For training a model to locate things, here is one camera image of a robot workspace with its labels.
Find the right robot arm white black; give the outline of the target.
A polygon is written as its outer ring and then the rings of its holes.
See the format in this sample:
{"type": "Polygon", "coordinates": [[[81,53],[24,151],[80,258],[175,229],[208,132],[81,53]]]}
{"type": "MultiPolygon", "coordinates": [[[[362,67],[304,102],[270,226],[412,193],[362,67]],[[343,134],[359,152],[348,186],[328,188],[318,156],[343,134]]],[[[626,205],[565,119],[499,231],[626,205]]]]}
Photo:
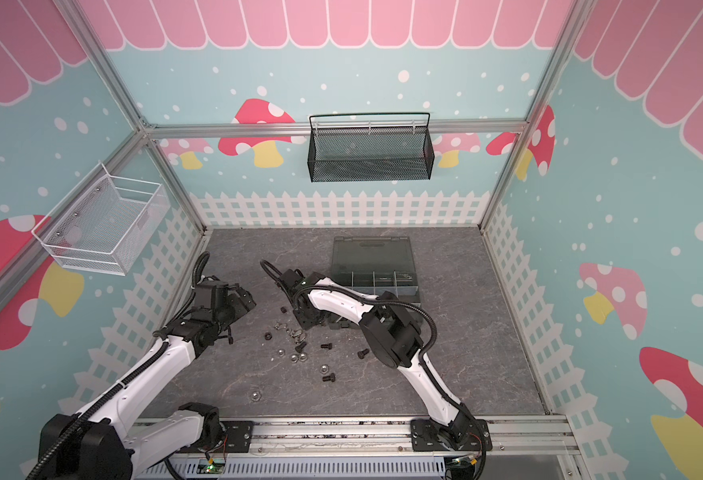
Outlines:
{"type": "Polygon", "coordinates": [[[377,360],[403,374],[425,404],[427,440],[453,451],[493,449],[487,424],[469,411],[433,368],[427,352],[437,342],[437,324],[423,308],[390,291],[373,296],[316,272],[305,276],[299,270],[280,271],[266,260],[260,266],[287,297],[301,328],[309,330],[333,315],[359,326],[377,360]]]}

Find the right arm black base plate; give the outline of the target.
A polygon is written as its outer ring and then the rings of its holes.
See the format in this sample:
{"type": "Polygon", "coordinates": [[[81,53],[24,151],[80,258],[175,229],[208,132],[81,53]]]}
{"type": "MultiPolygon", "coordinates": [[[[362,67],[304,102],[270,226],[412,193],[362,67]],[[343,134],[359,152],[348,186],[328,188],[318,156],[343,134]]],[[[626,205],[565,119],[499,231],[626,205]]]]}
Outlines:
{"type": "Polygon", "coordinates": [[[493,450],[485,420],[459,417],[445,427],[431,418],[411,420],[411,447],[415,452],[483,452],[493,450]]]}

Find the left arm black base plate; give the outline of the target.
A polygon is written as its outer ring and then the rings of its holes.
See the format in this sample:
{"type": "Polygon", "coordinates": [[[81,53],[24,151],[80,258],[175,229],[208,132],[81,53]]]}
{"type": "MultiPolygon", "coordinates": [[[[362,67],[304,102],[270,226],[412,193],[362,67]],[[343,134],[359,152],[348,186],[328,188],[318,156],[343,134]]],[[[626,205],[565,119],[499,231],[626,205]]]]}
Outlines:
{"type": "Polygon", "coordinates": [[[181,448],[179,453],[235,454],[248,453],[253,440],[253,421],[222,420],[221,432],[215,442],[181,448]]]}

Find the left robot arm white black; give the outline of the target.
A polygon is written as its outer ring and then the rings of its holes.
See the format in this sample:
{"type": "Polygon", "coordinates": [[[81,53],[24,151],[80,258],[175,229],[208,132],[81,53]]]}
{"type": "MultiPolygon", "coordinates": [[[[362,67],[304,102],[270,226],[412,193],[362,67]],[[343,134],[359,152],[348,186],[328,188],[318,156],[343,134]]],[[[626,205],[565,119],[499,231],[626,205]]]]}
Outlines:
{"type": "Polygon", "coordinates": [[[237,283],[207,276],[202,252],[191,276],[191,294],[139,362],[103,394],[70,415],[43,426],[30,479],[132,479],[167,462],[183,448],[205,453],[225,446],[228,436],[218,408],[187,402],[171,416],[137,434],[130,432],[151,401],[218,340],[231,340],[231,326],[255,308],[237,283]]]}

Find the grey transparent organizer box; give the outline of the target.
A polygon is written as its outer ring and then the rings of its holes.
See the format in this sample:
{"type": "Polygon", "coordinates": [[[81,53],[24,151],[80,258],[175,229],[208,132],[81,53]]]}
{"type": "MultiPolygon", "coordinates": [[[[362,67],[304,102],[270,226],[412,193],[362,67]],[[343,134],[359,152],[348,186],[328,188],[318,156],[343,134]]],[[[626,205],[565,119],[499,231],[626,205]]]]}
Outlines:
{"type": "Polygon", "coordinates": [[[335,237],[330,278],[369,295],[391,292],[401,301],[421,305],[411,240],[395,237],[335,237]]]}

